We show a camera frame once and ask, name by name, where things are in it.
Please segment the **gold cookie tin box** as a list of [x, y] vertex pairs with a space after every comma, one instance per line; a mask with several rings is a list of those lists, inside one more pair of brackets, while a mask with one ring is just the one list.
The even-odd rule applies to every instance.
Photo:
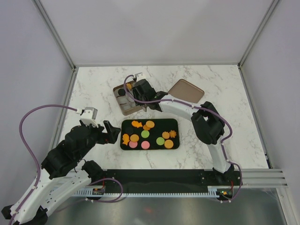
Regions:
[[116, 98], [116, 101], [118, 103], [118, 106], [120, 107], [120, 110], [122, 112], [123, 115], [128, 116], [130, 114], [136, 113], [140, 110], [142, 110], [142, 107], [140, 105], [136, 105], [135, 101], [133, 99], [131, 99], [127, 93], [125, 96], [123, 97], [119, 97], [118, 96], [118, 89], [120, 88], [124, 88], [124, 85], [119, 85], [113, 88], [113, 93], [114, 96]]

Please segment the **dark green tray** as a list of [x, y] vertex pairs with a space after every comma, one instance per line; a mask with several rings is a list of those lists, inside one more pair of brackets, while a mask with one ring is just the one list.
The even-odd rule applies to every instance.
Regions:
[[[132, 121], [139, 121], [142, 122], [143, 127], [135, 128], [132, 126]], [[134, 120], [124, 120], [121, 124], [121, 138], [120, 138], [120, 147], [122, 150], [144, 150], [141, 148], [141, 143], [143, 141], [148, 141], [150, 143], [150, 147], [147, 150], [167, 150], [167, 148], [164, 147], [164, 145], [159, 146], [156, 143], [156, 139], [158, 137], [162, 137], [163, 132], [170, 132], [171, 130], [175, 130], [177, 132], [177, 135], [175, 138], [169, 138], [167, 140], [172, 140], [174, 143], [174, 146], [171, 150], [175, 150], [179, 148], [180, 146], [180, 136], [179, 136], [179, 127], [178, 122], [175, 119], [134, 119]], [[147, 121], [153, 121], [155, 123], [154, 128], [148, 128], [146, 126]], [[134, 129], [134, 133], [139, 136], [138, 146], [135, 149], [132, 149], [124, 144], [122, 144], [122, 136], [126, 134], [125, 129], [126, 127], [132, 127]], [[148, 138], [142, 138], [141, 132], [143, 130], [148, 130], [150, 133], [150, 136]]]

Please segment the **orange fish cookie lower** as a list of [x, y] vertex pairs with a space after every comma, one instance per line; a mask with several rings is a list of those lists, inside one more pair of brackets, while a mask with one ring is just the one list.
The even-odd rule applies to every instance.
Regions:
[[128, 134], [124, 134], [124, 135], [122, 136], [122, 144], [128, 146], [129, 142], [130, 142], [130, 137], [129, 137], [129, 135], [128, 135]]

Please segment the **aluminium frame rail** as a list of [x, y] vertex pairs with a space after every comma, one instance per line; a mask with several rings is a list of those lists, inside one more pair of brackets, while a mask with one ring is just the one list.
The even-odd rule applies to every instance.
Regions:
[[[71, 180], [78, 172], [70, 172], [62, 181], [60, 181], [53, 188], [56, 190], [64, 183]], [[241, 182], [239, 186], [209, 186], [208, 191], [204, 193], [191, 193], [191, 194], [124, 194], [120, 191], [118, 194], [106, 194], [104, 184], [89, 184], [77, 190], [72, 196], [87, 197], [87, 198], [100, 198], [100, 197], [206, 197], [217, 198], [221, 192], [234, 189], [237, 193], [238, 188], [282, 188], [286, 187], [287, 182], [283, 176], [283, 172], [276, 169], [262, 169], [262, 170], [242, 170]]]

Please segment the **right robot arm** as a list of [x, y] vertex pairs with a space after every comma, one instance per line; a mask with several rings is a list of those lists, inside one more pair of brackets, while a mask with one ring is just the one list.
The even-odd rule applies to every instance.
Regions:
[[229, 136], [232, 128], [219, 115], [214, 105], [206, 101], [202, 105], [180, 100], [166, 92], [155, 91], [145, 78], [134, 78], [132, 88], [133, 100], [152, 110], [171, 113], [187, 119], [193, 125], [196, 137], [208, 146], [213, 160], [214, 179], [216, 183], [225, 185], [231, 180], [234, 165], [229, 162], [224, 148], [224, 127], [228, 126]]

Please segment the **pink macaron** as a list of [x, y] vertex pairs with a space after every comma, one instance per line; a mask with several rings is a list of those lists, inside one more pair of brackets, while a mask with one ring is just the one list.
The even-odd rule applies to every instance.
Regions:
[[138, 142], [130, 141], [128, 145], [129, 145], [130, 148], [135, 149], [138, 146]]
[[143, 141], [141, 143], [141, 148], [142, 149], [147, 150], [147, 149], [149, 149], [149, 147], [150, 147], [150, 143], [148, 141]]

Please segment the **orange fish cookie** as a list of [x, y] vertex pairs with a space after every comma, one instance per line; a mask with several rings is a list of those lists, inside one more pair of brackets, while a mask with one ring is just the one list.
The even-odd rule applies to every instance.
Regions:
[[139, 122], [139, 121], [136, 121], [136, 120], [132, 121], [131, 124], [135, 128], [142, 128], [143, 127], [142, 122]]
[[128, 135], [128, 134], [124, 134], [124, 135], [122, 136], [122, 144], [128, 146], [129, 142], [130, 142], [130, 137], [129, 137], [129, 135]]

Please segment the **pink macaron right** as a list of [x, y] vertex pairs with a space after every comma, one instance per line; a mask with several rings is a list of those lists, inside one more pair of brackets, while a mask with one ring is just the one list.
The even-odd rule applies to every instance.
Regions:
[[141, 148], [142, 149], [147, 150], [147, 149], [149, 149], [149, 147], [150, 147], [150, 143], [148, 141], [143, 141], [141, 143]]

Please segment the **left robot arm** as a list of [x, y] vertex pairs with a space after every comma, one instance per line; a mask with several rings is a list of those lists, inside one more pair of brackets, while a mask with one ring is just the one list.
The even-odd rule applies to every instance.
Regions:
[[97, 144], [116, 143], [121, 129], [105, 120], [104, 125], [81, 123], [65, 135], [57, 147], [48, 152], [33, 183], [15, 204], [5, 206], [1, 213], [11, 225], [44, 225], [48, 217], [77, 190], [99, 184], [104, 171], [93, 160], [59, 188], [53, 188], [73, 170]]

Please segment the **pink macaron left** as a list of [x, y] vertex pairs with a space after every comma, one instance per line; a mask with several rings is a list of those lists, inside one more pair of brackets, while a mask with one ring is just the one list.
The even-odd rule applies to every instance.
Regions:
[[128, 145], [129, 145], [130, 148], [135, 149], [138, 146], [138, 142], [130, 141]]

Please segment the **round tan biscuit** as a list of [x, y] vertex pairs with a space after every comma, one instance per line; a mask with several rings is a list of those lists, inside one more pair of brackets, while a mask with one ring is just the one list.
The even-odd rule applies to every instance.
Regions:
[[172, 140], [165, 140], [164, 142], [164, 147], [167, 149], [172, 149], [174, 146], [174, 143]]
[[153, 121], [149, 120], [149, 121], [146, 122], [146, 126], [147, 126], [148, 128], [154, 128], [155, 123], [154, 123]]
[[130, 136], [130, 141], [134, 142], [134, 143], [138, 142], [139, 141], [139, 136], [136, 135], [136, 134], [131, 135]]

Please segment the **round tan biscuit top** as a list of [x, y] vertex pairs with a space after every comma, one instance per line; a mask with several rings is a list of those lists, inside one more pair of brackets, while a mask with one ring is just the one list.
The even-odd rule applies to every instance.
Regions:
[[149, 121], [146, 122], [146, 126], [147, 126], [148, 128], [154, 128], [155, 123], [154, 123], [153, 121], [149, 120]]

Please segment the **orange flower cookie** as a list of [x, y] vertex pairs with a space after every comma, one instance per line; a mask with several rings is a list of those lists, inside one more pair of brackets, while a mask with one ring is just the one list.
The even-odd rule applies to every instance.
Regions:
[[177, 135], [177, 132], [176, 132], [175, 130], [171, 130], [171, 131], [169, 132], [170, 138], [175, 138], [176, 135]]

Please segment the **black sandwich cookie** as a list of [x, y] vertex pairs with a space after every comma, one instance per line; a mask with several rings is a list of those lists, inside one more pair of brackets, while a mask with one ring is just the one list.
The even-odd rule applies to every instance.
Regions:
[[128, 135], [132, 135], [134, 133], [134, 129], [132, 127], [126, 127], [125, 132]]
[[123, 88], [118, 89], [118, 96], [123, 97], [126, 95], [126, 91]]

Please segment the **orange fish cookie upper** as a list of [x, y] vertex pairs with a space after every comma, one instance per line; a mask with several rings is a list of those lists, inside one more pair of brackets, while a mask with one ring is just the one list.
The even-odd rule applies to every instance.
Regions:
[[142, 122], [139, 122], [139, 121], [136, 121], [136, 120], [132, 121], [131, 124], [135, 128], [142, 128], [143, 127]]

